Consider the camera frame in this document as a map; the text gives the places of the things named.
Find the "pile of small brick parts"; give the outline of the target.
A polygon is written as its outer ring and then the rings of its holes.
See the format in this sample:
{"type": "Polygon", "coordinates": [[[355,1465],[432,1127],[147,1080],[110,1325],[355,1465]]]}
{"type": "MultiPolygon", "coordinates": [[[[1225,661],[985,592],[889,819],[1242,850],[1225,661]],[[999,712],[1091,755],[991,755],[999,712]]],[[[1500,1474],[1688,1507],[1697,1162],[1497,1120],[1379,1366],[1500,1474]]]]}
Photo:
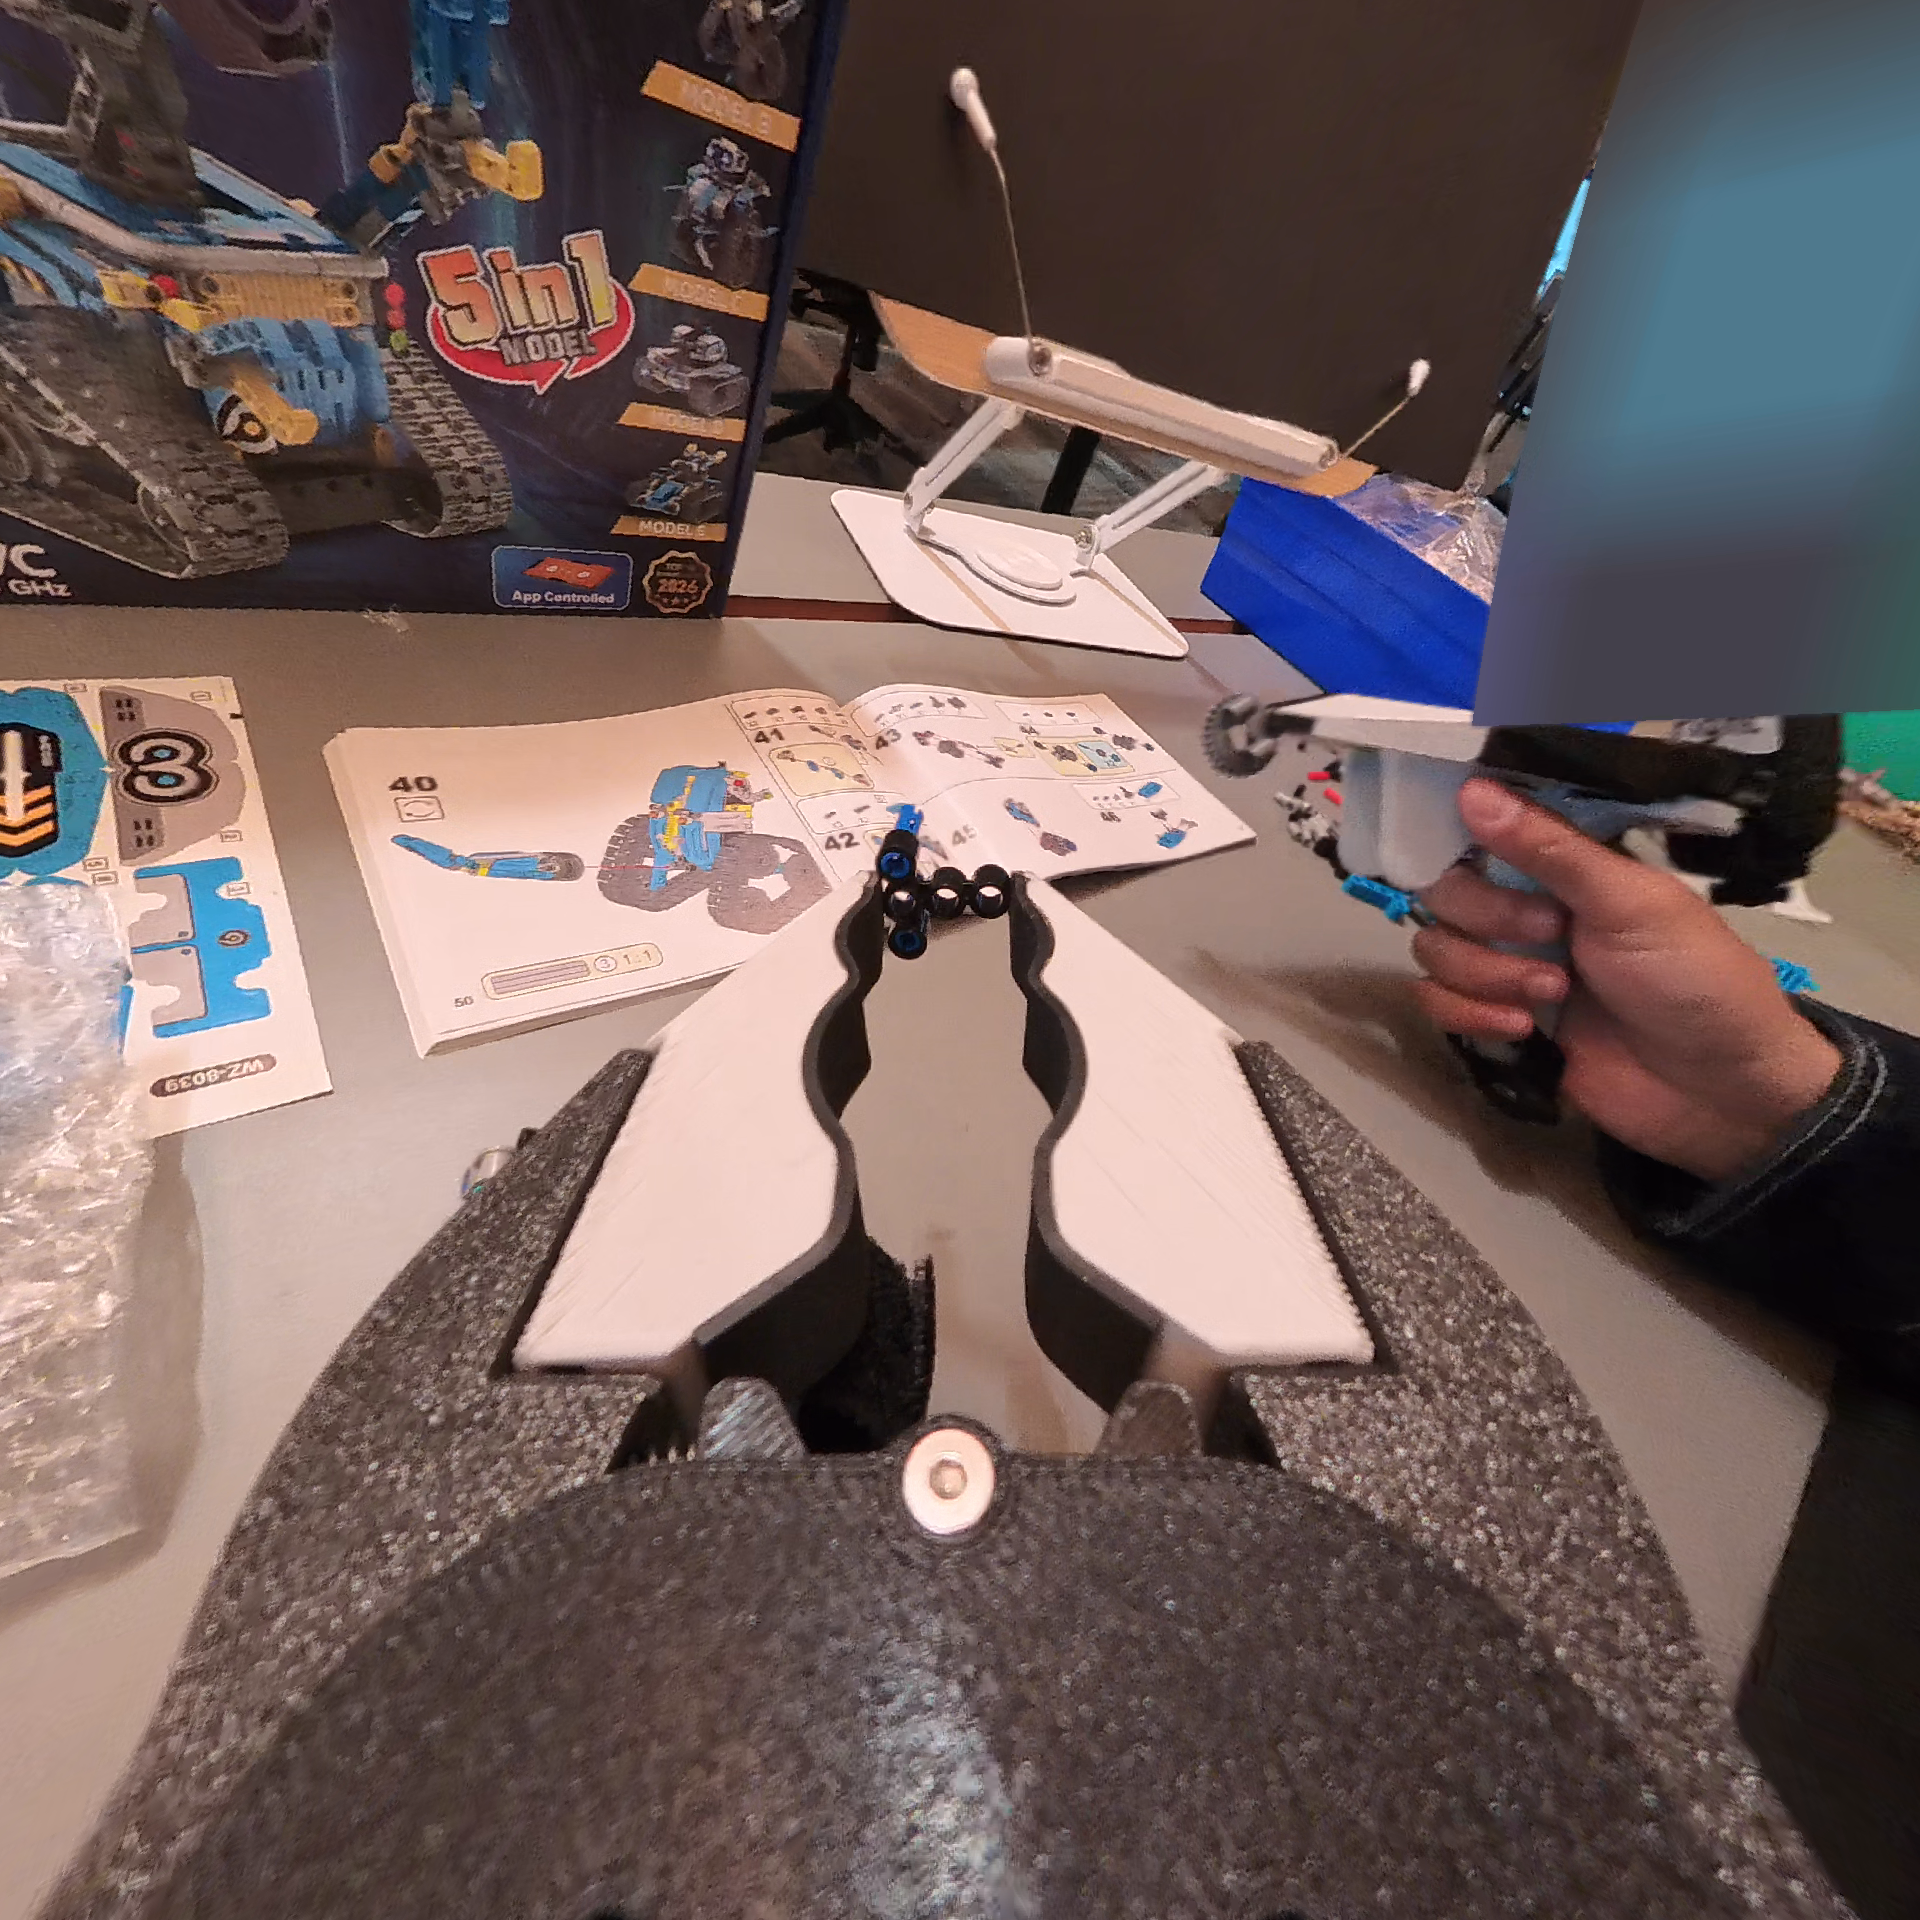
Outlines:
{"type": "Polygon", "coordinates": [[[1428,908],[1405,888],[1379,875],[1352,875],[1341,856],[1343,755],[1335,754],[1290,786],[1274,794],[1287,835],[1319,857],[1341,882],[1344,895],[1359,899],[1389,918],[1395,925],[1430,925],[1428,908]]]}

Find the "sticker sheet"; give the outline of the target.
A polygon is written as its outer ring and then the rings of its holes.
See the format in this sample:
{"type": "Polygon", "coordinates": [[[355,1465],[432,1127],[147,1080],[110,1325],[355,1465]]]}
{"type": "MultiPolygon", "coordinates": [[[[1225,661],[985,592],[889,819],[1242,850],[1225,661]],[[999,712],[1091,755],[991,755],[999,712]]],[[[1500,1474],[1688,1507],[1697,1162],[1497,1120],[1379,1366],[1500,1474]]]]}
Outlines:
{"type": "Polygon", "coordinates": [[[109,908],[150,1139],[331,1092],[229,677],[6,682],[2,874],[6,902],[36,889],[109,908]]]}

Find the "building set box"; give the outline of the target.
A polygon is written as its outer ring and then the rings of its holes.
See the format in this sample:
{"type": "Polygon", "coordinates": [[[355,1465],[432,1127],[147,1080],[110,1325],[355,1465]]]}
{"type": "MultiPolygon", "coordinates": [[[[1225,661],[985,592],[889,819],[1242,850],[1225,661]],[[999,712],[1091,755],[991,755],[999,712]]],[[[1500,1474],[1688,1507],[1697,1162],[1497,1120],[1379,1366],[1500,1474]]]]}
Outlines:
{"type": "Polygon", "coordinates": [[[847,11],[6,1],[5,616],[727,611],[847,11]]]}

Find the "person's clothed torso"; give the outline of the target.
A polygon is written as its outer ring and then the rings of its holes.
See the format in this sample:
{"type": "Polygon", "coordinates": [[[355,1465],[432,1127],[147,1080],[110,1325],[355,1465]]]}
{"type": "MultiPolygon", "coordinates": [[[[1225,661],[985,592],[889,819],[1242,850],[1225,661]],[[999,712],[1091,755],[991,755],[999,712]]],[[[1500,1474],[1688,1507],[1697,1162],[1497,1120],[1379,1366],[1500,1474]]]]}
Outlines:
{"type": "Polygon", "coordinates": [[[1739,1692],[1741,1735],[1859,1916],[1919,1914],[1916,1394],[1845,1357],[1739,1692]]]}

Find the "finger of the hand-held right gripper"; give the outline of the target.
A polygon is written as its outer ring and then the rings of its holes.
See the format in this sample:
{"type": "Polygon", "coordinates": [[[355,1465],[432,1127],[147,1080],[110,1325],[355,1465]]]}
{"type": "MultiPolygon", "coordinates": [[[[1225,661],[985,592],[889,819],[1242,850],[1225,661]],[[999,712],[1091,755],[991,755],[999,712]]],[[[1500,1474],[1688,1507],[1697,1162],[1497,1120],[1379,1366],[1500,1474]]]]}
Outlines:
{"type": "Polygon", "coordinates": [[[1266,738],[1302,736],[1332,751],[1382,751],[1422,757],[1479,757],[1487,727],[1466,707],[1369,698],[1352,691],[1273,701],[1260,709],[1266,738]]]}

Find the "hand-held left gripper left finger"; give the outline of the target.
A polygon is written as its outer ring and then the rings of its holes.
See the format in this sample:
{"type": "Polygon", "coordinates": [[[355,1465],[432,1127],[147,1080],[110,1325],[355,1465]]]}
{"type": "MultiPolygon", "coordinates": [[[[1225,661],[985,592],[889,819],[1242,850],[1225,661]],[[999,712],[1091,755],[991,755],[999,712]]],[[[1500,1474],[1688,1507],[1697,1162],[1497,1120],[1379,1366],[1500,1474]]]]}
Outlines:
{"type": "Polygon", "coordinates": [[[867,1325],[844,1114],[871,1073],[881,883],[852,875],[671,1019],[514,1343],[521,1373],[645,1373],[797,1402],[867,1325]]]}

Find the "blue plastic bin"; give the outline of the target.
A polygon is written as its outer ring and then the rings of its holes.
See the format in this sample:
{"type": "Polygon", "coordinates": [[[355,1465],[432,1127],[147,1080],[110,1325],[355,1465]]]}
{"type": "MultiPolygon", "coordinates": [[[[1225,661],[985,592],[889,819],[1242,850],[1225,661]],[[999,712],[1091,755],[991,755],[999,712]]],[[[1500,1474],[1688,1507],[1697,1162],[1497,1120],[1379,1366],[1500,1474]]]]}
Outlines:
{"type": "Polygon", "coordinates": [[[1327,693],[1476,703],[1489,599],[1344,496],[1247,478],[1203,592],[1327,693]]]}

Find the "instruction booklet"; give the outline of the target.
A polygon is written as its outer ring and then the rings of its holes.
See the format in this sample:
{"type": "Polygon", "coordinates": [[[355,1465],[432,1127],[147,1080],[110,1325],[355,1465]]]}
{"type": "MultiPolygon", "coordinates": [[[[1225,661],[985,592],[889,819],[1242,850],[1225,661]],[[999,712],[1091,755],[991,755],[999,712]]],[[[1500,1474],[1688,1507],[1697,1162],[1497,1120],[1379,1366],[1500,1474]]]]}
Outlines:
{"type": "Polygon", "coordinates": [[[421,1054],[700,985],[869,875],[1075,877],[1254,827],[1099,693],[757,688],[579,721],[358,727],[324,749],[421,1054]]]}

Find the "clear plastic bag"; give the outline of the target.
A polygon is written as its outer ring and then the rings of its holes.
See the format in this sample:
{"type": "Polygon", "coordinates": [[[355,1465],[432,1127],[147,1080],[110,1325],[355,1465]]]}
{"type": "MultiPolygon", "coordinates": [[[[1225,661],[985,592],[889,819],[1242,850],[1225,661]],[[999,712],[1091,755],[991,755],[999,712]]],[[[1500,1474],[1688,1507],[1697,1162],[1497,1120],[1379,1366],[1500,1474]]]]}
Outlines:
{"type": "Polygon", "coordinates": [[[1479,491],[1374,474],[1335,505],[1489,603],[1495,596],[1509,515],[1479,491]]]}

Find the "black tripod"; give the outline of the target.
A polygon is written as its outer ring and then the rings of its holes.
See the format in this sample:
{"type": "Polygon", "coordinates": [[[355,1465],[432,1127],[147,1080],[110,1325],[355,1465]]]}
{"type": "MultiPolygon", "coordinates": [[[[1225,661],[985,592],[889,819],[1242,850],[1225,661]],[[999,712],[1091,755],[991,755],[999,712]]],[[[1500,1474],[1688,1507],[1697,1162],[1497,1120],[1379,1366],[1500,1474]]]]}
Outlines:
{"type": "Polygon", "coordinates": [[[883,347],[883,321],[872,294],[848,279],[800,268],[789,294],[789,320],[826,318],[840,327],[840,347],[832,377],[822,390],[775,391],[777,417],[765,428],[763,445],[821,435],[829,453],[861,452],[891,439],[893,430],[854,393],[854,371],[877,371],[883,347]]]}

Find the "clear bubble wrap bag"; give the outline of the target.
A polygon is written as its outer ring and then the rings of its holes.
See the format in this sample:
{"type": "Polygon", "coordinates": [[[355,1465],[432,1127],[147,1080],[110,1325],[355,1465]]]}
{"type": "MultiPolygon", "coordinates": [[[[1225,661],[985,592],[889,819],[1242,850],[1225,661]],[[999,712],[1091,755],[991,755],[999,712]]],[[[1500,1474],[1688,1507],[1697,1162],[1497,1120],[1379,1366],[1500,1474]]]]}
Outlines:
{"type": "Polygon", "coordinates": [[[200,1438],[200,1258],[105,893],[2,893],[2,1575],[164,1526],[200,1438]]]}

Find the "blue pin brick assembly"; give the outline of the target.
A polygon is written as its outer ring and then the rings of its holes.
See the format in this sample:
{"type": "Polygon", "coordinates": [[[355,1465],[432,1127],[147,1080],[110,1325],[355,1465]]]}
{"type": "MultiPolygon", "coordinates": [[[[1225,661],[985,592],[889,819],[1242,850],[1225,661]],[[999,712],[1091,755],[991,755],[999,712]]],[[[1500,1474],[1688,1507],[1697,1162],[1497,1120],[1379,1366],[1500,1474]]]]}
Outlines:
{"type": "Polygon", "coordinates": [[[900,959],[923,957],[931,946],[932,893],[921,872],[921,829],[925,813],[902,802],[893,808],[893,826],[877,848],[881,914],[889,953],[900,959]]]}

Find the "grey desk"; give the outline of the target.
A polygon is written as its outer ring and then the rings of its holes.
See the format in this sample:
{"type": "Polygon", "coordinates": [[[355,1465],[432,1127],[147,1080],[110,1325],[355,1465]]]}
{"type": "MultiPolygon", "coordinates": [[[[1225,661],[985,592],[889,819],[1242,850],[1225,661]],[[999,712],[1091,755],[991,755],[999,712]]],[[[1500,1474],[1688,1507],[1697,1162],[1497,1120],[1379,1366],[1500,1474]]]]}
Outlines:
{"type": "Polygon", "coordinates": [[[1287,838],[1266,784],[1214,777],[1197,745],[1207,709],[1227,691],[1290,690],[1296,673],[1205,599],[1213,540],[1148,531],[1118,551],[1195,631],[1188,659],[1159,661],[896,620],[829,494],[755,481],[724,620],[52,601],[5,614],[8,679],[236,682],[332,1081],[158,1151],[155,1515],[135,1537],[5,1583],[5,1916],[32,1916],[91,1830],[282,1427],[459,1203],[473,1159],[693,1002],[656,995],[421,1058],[324,766],[326,741],[355,727],[579,721],[750,688],[847,699],[900,682],[1113,698],[1260,838],[1082,879],[1080,903],[1283,1051],[1475,1242],[1591,1397],[1710,1660],[1739,1681],[1826,1426],[1833,1362],[1639,1244],[1572,1123],[1490,1114],[1413,1004],[1405,934],[1287,838]]]}

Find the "person's right hand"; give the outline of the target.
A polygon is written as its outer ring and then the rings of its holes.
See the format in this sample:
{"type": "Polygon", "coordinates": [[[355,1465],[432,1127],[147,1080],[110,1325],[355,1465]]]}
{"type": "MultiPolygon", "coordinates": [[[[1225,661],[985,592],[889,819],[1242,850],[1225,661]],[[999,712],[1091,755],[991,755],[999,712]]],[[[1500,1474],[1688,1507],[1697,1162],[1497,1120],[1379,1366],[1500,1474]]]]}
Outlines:
{"type": "Polygon", "coordinates": [[[1553,1011],[1572,1107],[1708,1183],[1763,1163],[1825,1100],[1840,1048],[1677,875],[1495,779],[1468,779],[1457,810],[1483,854],[1539,888],[1466,865],[1428,888],[1415,992],[1443,1031],[1519,1041],[1553,1011]]]}

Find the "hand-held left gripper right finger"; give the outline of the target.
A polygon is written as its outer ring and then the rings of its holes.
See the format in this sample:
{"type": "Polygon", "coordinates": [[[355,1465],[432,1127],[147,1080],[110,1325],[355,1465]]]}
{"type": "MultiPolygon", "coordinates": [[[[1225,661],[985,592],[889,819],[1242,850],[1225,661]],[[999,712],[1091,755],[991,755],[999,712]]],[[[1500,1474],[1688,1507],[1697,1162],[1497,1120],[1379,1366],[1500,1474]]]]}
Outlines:
{"type": "Polygon", "coordinates": [[[1045,1357],[1107,1413],[1165,1381],[1203,1419],[1245,1372],[1373,1366],[1242,1036],[1045,879],[1016,882],[1010,957],[1049,1106],[1025,1253],[1045,1357]]]}

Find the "white book stand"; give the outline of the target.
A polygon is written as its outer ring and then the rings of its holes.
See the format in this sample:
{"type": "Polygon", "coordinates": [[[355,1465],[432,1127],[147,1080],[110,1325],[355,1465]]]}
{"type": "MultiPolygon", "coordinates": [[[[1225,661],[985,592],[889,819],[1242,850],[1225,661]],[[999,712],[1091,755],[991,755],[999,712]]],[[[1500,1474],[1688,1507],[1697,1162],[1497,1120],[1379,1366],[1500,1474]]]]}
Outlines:
{"type": "Polygon", "coordinates": [[[967,631],[1183,659],[1188,639],[1122,579],[1114,549],[1228,475],[1260,475],[1313,496],[1362,486],[1356,461],[1422,395],[1430,361],[1416,358],[1405,390],[1352,443],[1233,409],[1127,371],[1116,361],[1045,338],[1020,305],[1023,330],[982,327],[874,296],[884,338],[925,377],[977,395],[975,409],[900,491],[900,503],[837,491],[832,507],[881,588],[911,616],[967,631]],[[1152,448],[1179,466],[1122,505],[1069,533],[943,507],[943,496],[1005,434],[1028,417],[1152,448]]]}

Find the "black display board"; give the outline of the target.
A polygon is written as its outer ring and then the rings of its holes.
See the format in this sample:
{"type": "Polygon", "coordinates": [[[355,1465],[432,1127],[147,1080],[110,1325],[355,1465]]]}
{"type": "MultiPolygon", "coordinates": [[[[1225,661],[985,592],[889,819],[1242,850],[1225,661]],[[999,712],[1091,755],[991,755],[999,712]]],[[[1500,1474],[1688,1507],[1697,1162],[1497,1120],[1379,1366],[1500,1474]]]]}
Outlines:
{"type": "Polygon", "coordinates": [[[1632,1],[854,1],[798,262],[1458,486],[1613,108],[1632,1]]]}

